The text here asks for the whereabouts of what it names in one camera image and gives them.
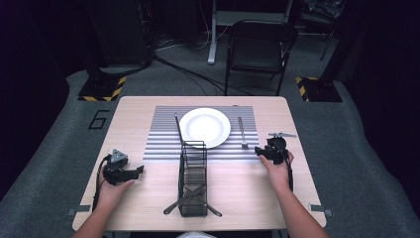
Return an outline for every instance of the dark background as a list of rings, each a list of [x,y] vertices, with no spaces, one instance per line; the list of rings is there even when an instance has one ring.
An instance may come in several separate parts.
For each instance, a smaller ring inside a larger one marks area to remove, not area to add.
[[[98,65],[136,63],[144,57],[142,48],[147,46],[147,41],[138,45],[132,42],[125,44],[138,49],[134,51],[138,52],[137,55],[127,56],[124,51],[110,53],[104,49],[104,40],[112,42],[110,37],[105,37],[109,33],[107,31],[123,28],[141,38],[144,29],[136,29],[136,26],[143,25],[142,22],[135,23],[139,19],[132,12],[127,13],[131,19],[116,20],[114,26],[102,28],[102,33],[98,35],[97,23],[92,21],[92,11],[98,9],[92,8],[100,8],[110,2],[95,2],[96,5],[91,2],[89,10],[81,0],[9,0],[0,3],[2,197],[31,159],[65,104],[68,94],[66,77],[85,69],[77,48],[79,45],[74,43],[77,38],[69,27],[71,24],[80,26],[81,35],[77,36],[86,40],[89,48],[86,54],[91,54]],[[178,33],[181,37],[204,31],[196,1],[187,1],[191,5],[182,5],[184,9],[176,9],[170,1],[173,13],[195,13],[195,21],[188,23],[182,18],[173,19],[173,16],[167,15],[167,9],[162,6],[170,4],[168,1],[154,2],[154,11],[160,13],[155,15],[156,31],[166,27],[168,32]],[[261,1],[258,4],[252,2],[244,1],[237,10],[273,9],[268,1],[264,4]],[[366,19],[367,34],[362,43],[362,53],[345,85],[359,108],[368,141],[386,168],[401,182],[419,215],[420,177],[417,174],[420,172],[420,157],[417,146],[420,144],[420,128],[416,116],[420,114],[417,96],[420,89],[420,9],[416,1],[351,2],[353,10],[344,19],[347,25],[341,29],[342,32],[354,30],[351,23],[362,10],[367,11],[369,17]],[[134,6],[137,2],[125,0],[119,3]],[[220,9],[230,9],[230,4],[233,2],[224,1]],[[211,1],[203,0],[202,5],[210,24]],[[179,33],[177,28],[172,29],[168,25],[169,22],[188,31]],[[115,37],[129,33],[120,33]]]

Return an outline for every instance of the hand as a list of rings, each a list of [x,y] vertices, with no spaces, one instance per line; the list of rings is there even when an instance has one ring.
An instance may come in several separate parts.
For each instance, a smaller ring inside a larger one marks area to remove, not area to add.
[[[103,172],[104,168],[102,168],[101,174],[99,175],[99,181],[102,185],[100,187],[99,199],[96,209],[99,208],[113,211],[120,202],[124,192],[127,190],[127,188],[133,185],[135,181],[132,179],[119,185],[113,185],[105,180]]]
[[[290,163],[292,163],[294,156],[291,154],[291,152],[288,152],[288,157],[290,159]],[[263,155],[260,155],[260,161],[268,171],[269,180],[274,189],[289,188],[287,164],[285,162],[281,163],[280,165],[275,165]]]

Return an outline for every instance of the black chair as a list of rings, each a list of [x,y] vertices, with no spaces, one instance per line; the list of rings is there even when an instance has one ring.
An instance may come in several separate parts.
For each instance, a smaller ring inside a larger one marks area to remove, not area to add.
[[[225,96],[228,95],[231,70],[281,74],[276,95],[297,39],[297,31],[287,23],[245,20],[235,23],[230,31],[226,63]]]
[[[338,6],[335,6],[336,9],[331,9],[331,11],[335,11],[334,14],[330,13],[329,11],[325,10],[326,6],[322,5],[322,1],[319,1],[319,7],[315,7],[315,10],[312,10],[311,7],[303,1],[301,4],[302,9],[300,13],[300,19],[302,22],[309,26],[314,26],[317,28],[321,28],[323,32],[327,33],[327,44],[324,48],[324,52],[321,55],[320,61],[322,61],[325,57],[325,53],[327,52],[328,48],[330,47],[331,40],[333,36],[336,34],[337,28],[340,23],[341,14],[343,9],[346,5],[346,0],[340,0]]]

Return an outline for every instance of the wooden tabletop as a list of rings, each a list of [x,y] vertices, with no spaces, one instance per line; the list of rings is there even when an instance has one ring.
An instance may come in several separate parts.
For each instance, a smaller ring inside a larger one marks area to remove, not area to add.
[[[260,145],[266,145],[268,133],[297,134],[287,102],[282,97],[247,96],[126,96],[121,98],[112,119],[97,163],[80,205],[91,205],[95,192],[96,172],[100,162],[113,149],[129,157],[125,170],[144,165],[144,173],[125,193],[108,222],[114,231],[223,231],[285,229],[278,202],[263,165],[254,163],[213,162],[207,165],[207,201],[219,210],[219,217],[208,212],[206,217],[180,215],[178,209],[169,215],[163,211],[177,200],[179,162],[155,163],[143,156],[156,106],[253,106]],[[294,193],[308,209],[308,204],[321,204],[300,144],[299,136],[285,137],[293,153]],[[322,225],[323,213],[309,211]],[[77,212],[73,229],[77,230],[90,215]]]

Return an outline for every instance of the metal utensil holder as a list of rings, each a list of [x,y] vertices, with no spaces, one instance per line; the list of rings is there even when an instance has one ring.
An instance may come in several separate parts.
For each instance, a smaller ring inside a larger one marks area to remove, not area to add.
[[[179,163],[178,199],[201,185],[207,186],[207,148],[202,141],[184,141]],[[179,205],[183,217],[207,215],[207,187]]]

